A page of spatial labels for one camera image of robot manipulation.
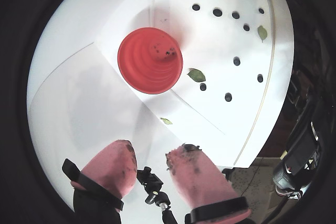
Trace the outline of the pink-covered gripper finger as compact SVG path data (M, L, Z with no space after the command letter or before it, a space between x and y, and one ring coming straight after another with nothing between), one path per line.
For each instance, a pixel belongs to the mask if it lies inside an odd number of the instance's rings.
M239 223L250 209L210 160L193 144L182 144L165 154L177 192L191 208L189 223Z
M122 198L133 189L137 176L130 141L112 142L81 170L65 159L62 171L74 188L75 223L121 223Z

